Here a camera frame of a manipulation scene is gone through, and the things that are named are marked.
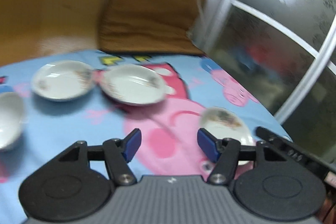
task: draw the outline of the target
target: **black cable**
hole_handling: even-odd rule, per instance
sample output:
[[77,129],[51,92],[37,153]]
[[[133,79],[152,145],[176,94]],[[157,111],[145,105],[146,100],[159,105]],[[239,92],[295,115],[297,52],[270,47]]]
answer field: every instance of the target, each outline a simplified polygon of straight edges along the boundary
[[327,211],[327,213],[325,214],[325,216],[324,216],[322,222],[324,222],[324,221],[327,219],[328,215],[330,214],[331,210],[334,208],[335,205],[336,205],[336,203],[334,202],[334,203],[330,206],[330,208],[329,208],[329,210]]

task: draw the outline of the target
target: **table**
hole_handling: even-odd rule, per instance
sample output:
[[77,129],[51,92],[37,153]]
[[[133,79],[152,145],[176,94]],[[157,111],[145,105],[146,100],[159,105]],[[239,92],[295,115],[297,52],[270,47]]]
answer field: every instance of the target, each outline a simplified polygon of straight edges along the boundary
[[[51,102],[33,94],[30,79],[48,62],[77,60],[100,70],[119,64],[140,64],[161,74],[167,99],[146,111],[125,112],[95,87],[70,102]],[[19,224],[26,218],[17,197],[21,182],[48,160],[77,140],[99,145],[110,138],[124,138],[133,128],[142,130],[142,145],[129,164],[139,179],[144,174],[209,174],[211,163],[196,142],[199,117],[207,107],[226,108],[238,115],[252,134],[257,126],[289,138],[274,117],[235,79],[207,57],[111,56],[97,50],[28,60],[0,68],[0,85],[9,85],[23,98],[27,125],[16,148],[0,152],[0,223]],[[105,176],[103,162],[91,168]]]

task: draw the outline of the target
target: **white plate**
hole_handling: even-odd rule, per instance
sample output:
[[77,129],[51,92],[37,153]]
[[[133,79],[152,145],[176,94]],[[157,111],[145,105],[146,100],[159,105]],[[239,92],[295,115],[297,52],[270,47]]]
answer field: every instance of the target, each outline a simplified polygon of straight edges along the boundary
[[107,70],[100,82],[102,90],[128,105],[148,105],[166,98],[166,83],[155,71],[133,64]]
[[44,65],[31,80],[32,90],[52,101],[78,98],[87,94],[94,86],[93,68],[72,60]]
[[25,123],[22,98],[15,92],[0,94],[0,150],[9,150],[20,137]]
[[[254,146],[253,138],[246,124],[234,113],[221,107],[207,108],[199,123],[218,139],[232,138],[240,141],[241,145]],[[248,161],[239,161],[238,165],[244,165]]]

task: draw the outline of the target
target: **wooden panel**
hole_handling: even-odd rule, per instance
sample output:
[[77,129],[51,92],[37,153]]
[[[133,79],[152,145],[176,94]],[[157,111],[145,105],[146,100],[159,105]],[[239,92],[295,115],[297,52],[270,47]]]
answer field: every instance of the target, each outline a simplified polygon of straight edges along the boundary
[[0,0],[0,65],[96,48],[102,0]]

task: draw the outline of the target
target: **cartoon eye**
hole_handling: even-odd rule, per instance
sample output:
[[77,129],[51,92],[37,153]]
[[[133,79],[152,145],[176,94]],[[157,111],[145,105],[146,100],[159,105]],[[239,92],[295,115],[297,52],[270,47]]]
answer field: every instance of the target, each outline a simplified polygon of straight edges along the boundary
[[206,174],[210,174],[213,169],[213,163],[209,160],[204,160],[201,162],[201,169]]

